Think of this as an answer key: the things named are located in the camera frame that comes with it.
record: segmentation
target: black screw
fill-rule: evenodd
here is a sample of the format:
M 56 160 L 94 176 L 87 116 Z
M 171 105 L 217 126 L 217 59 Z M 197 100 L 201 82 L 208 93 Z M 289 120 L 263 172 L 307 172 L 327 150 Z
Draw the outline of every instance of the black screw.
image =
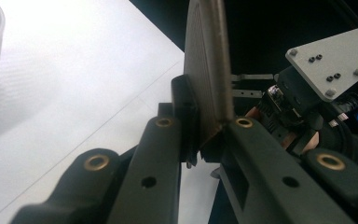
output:
M 332 76 L 326 78 L 326 80 L 329 81 L 329 82 L 333 81 L 333 79 L 334 78 Z

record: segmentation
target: screw hole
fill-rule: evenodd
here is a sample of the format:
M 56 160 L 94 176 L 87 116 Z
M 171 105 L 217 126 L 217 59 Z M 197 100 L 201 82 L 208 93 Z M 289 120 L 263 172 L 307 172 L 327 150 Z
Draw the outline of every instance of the screw hole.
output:
M 109 163 L 109 158 L 105 155 L 94 155 L 84 161 L 84 168 L 88 171 L 102 170 Z
M 170 119 L 158 119 L 156 121 L 156 124 L 161 128 L 166 128 L 166 127 L 170 127 L 173 124 L 173 122 Z
M 300 186 L 300 184 L 298 183 L 298 181 L 294 178 L 292 178 L 291 176 L 286 176 L 282 179 L 283 184 L 285 184 L 286 186 L 290 187 L 290 188 L 298 188 Z
M 237 124 L 242 128 L 250 128 L 253 126 L 253 123 L 249 119 L 237 119 Z
M 317 155 L 316 161 L 325 168 L 330 170 L 341 171 L 345 169 L 345 163 L 338 157 L 330 154 L 322 153 Z
M 155 187 L 157 184 L 157 180 L 153 176 L 146 177 L 142 179 L 142 188 L 144 189 L 150 189 Z
M 331 81 L 333 81 L 333 79 L 334 79 L 334 78 L 333 78 L 332 76 L 330 76 L 330 77 L 327 77 L 327 78 L 326 78 L 326 81 L 331 82 Z

